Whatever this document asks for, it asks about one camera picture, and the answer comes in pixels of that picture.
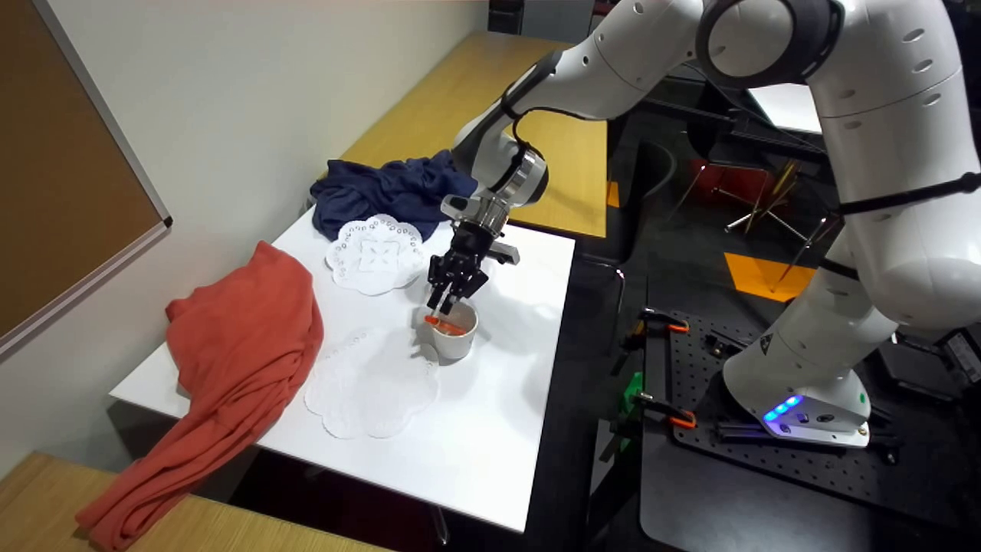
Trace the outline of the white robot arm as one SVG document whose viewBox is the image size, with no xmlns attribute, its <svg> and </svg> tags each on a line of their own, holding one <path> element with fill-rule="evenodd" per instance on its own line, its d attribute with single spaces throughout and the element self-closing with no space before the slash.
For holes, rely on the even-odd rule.
<svg viewBox="0 0 981 552">
<path fill-rule="evenodd" d="M 464 125 L 451 157 L 474 190 L 443 203 L 455 238 L 430 260 L 430 307 L 473 297 L 491 256 L 517 256 L 500 228 L 549 182 L 517 135 L 528 113 L 613 119 L 687 62 L 741 90 L 808 86 L 836 190 L 821 267 L 723 361 L 723 390 L 781 440 L 866 448 L 871 395 L 856 364 L 901 327 L 981 316 L 978 146 L 940 0 L 621 0 Z"/>
</svg>

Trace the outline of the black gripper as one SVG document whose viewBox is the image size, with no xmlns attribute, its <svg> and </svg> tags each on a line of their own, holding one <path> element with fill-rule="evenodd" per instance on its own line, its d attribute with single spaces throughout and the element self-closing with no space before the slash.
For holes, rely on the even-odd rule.
<svg viewBox="0 0 981 552">
<path fill-rule="evenodd" d="M 504 243 L 504 224 L 509 204 L 487 194 L 445 196 L 443 214 L 451 219 L 451 249 L 430 256 L 430 299 L 431 313 L 451 313 L 461 299 L 473 297 L 487 273 L 483 263 L 487 256 L 500 263 L 517 263 L 514 246 Z"/>
</svg>

